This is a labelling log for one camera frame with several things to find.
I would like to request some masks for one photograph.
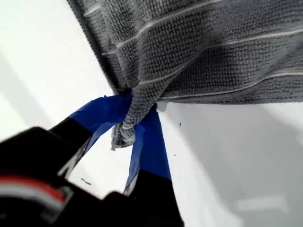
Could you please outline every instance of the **gray towel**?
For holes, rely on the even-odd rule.
[[[114,147],[158,100],[303,100],[302,0],[69,0],[115,93],[133,99]]]

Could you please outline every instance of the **blue tape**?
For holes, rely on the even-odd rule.
[[[131,94],[104,96],[90,101],[69,116],[93,133],[87,151],[102,134],[123,121],[131,100]]]
[[[97,98],[69,116],[93,133],[87,150],[102,134],[123,121],[131,100],[131,94]],[[135,135],[126,187],[140,169],[171,180],[162,127],[155,107],[137,124]]]
[[[140,169],[171,180],[162,127],[155,107],[136,126],[135,133],[136,141],[125,188]]]

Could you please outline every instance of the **textured fabric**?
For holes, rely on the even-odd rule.
[[[114,147],[158,100],[303,100],[303,0],[76,0],[115,91],[132,90]]]

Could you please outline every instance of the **red stripe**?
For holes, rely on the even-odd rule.
[[[43,191],[56,200],[64,202],[64,193],[58,189],[46,184],[42,181],[36,180],[34,178],[25,177],[25,176],[14,176],[14,175],[0,175],[0,186],[1,184],[19,184],[22,186],[32,187],[36,190]]]

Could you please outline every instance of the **black object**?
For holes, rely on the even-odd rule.
[[[2,142],[0,226],[184,226],[166,178],[140,170],[125,195],[102,200],[66,181],[91,136],[67,118],[49,131],[32,128]]]

